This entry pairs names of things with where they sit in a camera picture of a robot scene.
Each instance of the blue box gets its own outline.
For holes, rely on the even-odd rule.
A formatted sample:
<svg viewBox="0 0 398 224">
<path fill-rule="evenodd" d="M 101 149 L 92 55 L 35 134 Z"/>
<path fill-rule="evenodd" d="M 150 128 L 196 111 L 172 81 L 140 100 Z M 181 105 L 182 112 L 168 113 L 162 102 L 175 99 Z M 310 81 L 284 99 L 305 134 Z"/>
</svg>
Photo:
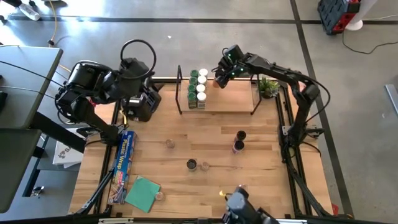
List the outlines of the blue box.
<svg viewBox="0 0 398 224">
<path fill-rule="evenodd" d="M 124 204 L 124 198 L 126 198 L 127 195 L 127 185 L 129 183 L 132 155 L 134 153 L 136 141 L 137 134 L 134 131 L 123 132 L 118 155 L 114 162 L 115 168 L 108 203 Z"/>
</svg>

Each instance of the gray floor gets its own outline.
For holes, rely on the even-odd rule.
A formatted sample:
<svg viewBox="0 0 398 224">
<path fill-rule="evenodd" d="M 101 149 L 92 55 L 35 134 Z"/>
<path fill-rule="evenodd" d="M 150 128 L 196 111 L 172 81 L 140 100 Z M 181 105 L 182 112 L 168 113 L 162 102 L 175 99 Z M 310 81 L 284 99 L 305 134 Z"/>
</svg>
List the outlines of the gray floor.
<svg viewBox="0 0 398 224">
<path fill-rule="evenodd" d="M 318 0 L 296 0 L 301 19 L 318 19 Z M 88 16 L 108 18 L 212 18 L 212 19 L 293 19 L 289 0 L 120 0 L 67 1 L 57 3 L 61 16 Z M 37 1 L 43 14 L 51 10 Z M 375 18 L 398 14 L 395 0 L 380 0 L 367 14 Z M 398 17 L 387 20 L 398 20 Z M 0 27 L 0 41 L 4 44 L 46 46 L 53 33 L 54 22 L 9 21 Z M 398 86 L 396 55 L 398 45 L 377 49 L 371 55 L 361 55 L 344 48 L 341 35 L 327 36 L 320 25 L 303 25 L 310 56 L 317 79 L 329 88 L 332 99 L 326 109 L 336 150 L 340 158 L 349 197 L 356 218 L 380 222 L 398 222 L 398 156 L 395 131 L 398 117 L 392 109 L 384 85 Z M 193 68 L 216 66 L 221 49 L 239 44 L 244 51 L 257 53 L 286 67 L 307 73 L 299 37 L 294 24 L 204 24 L 204 23 L 133 23 L 133 22 L 68 22 L 58 23 L 57 46 L 65 53 L 62 64 L 72 67 L 78 60 L 88 59 L 116 68 L 119 49 L 129 39 L 145 39 L 158 56 L 155 71 L 158 77 L 174 77 L 177 65 L 183 72 Z M 347 32 L 346 43 L 355 49 L 371 50 L 373 46 L 397 41 L 396 25 L 368 25 L 357 32 Z M 151 63 L 152 56 L 143 46 L 131 46 L 125 55 Z M 54 94 L 51 87 L 48 94 Z M 50 100 L 40 109 L 55 119 Z M 340 205 L 336 182 L 323 139 L 324 171 L 332 202 Z M 53 210 L 33 211 L 29 217 L 59 215 L 67 212 L 75 176 L 58 176 L 68 180 L 56 194 L 30 201 L 59 200 Z M 58 183 L 50 173 L 43 173 L 45 185 Z M 22 218 L 17 216 L 14 205 L 29 209 L 32 204 L 18 195 L 8 213 L 0 219 Z"/>
</svg>

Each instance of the green cloth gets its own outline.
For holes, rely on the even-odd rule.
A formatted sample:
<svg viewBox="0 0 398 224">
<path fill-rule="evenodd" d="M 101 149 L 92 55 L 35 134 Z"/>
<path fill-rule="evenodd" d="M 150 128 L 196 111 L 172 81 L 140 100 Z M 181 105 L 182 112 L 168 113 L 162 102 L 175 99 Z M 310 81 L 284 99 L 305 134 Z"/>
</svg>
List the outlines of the green cloth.
<svg viewBox="0 0 398 224">
<path fill-rule="evenodd" d="M 159 184 L 138 176 L 124 201 L 148 213 L 159 190 Z"/>
</svg>

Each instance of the wooden table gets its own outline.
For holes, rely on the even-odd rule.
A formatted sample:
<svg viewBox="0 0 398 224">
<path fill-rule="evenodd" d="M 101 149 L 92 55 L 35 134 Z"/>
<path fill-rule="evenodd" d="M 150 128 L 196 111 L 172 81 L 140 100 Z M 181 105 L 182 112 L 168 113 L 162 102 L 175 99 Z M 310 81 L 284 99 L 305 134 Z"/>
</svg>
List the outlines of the wooden table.
<svg viewBox="0 0 398 224">
<path fill-rule="evenodd" d="M 226 202 L 219 196 L 219 191 L 232 192 L 239 184 L 248 186 L 249 201 L 254 207 L 262 207 L 276 218 L 294 214 L 287 169 L 281 163 L 274 99 L 263 100 L 252 116 L 248 113 L 203 112 L 179 115 L 175 85 L 166 85 L 160 94 L 162 102 L 149 122 L 129 122 L 129 129 L 138 135 L 129 188 L 135 177 L 141 175 L 161 185 L 165 200 L 155 202 L 149 213 L 128 203 L 114 205 L 113 215 L 122 212 L 124 217 L 220 218 Z M 110 123 L 113 109 L 114 105 L 99 105 L 96 113 Z M 245 130 L 248 136 L 244 151 L 233 154 L 233 139 L 239 130 Z M 166 139 L 175 141 L 174 149 L 166 148 Z M 314 140 L 306 141 L 316 145 Z M 101 143 L 86 148 L 71 212 L 77 211 L 97 187 L 104 152 L 105 145 Z M 114 147 L 109 168 L 115 152 Z M 306 145 L 301 146 L 301 152 L 309 189 L 325 210 L 332 213 L 319 153 Z M 199 163 L 208 162 L 210 169 L 189 172 L 186 161 L 191 158 Z M 106 205 L 108 189 L 104 191 L 101 211 Z M 301 192 L 298 199 L 304 211 Z"/>
</svg>

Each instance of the potted plant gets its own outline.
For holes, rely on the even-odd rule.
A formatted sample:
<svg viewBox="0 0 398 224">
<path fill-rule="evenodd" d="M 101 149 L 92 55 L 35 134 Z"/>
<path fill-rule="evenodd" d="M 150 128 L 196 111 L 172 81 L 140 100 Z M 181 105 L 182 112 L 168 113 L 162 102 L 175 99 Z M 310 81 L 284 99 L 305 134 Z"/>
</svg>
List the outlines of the potted plant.
<svg viewBox="0 0 398 224">
<path fill-rule="evenodd" d="M 263 77 L 260 81 L 260 92 L 261 96 L 266 99 L 273 98 L 278 95 L 279 83 Z"/>
</svg>

